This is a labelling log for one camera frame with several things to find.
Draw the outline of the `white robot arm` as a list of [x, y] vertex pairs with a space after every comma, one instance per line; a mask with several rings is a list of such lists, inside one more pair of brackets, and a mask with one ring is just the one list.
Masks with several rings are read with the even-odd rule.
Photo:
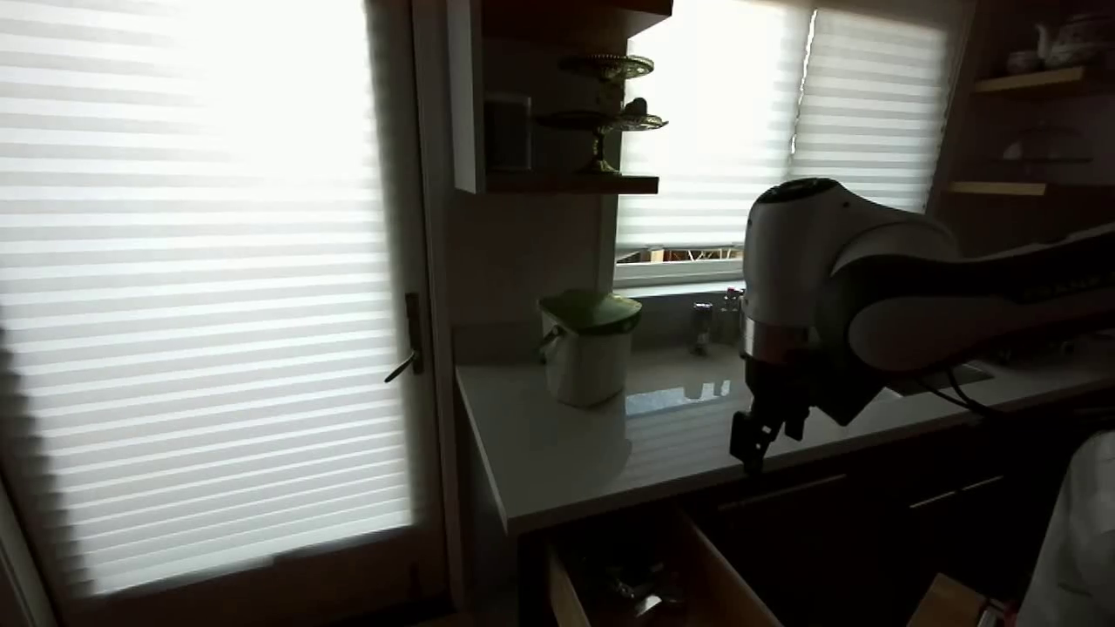
[[753, 405], [728, 454], [750, 469], [810, 411], [851, 426], [882, 386], [946, 372], [1016, 336], [1109, 328], [1115, 228], [964, 259], [919, 213], [831, 177], [767, 189], [746, 218], [742, 358]]

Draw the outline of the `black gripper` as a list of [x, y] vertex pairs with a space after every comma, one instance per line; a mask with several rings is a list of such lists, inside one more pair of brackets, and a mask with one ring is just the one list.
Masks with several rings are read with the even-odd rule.
[[808, 411], [823, 400], [835, 370], [823, 358], [746, 361], [750, 411], [732, 414], [728, 454], [753, 469], [775, 435], [801, 438]]

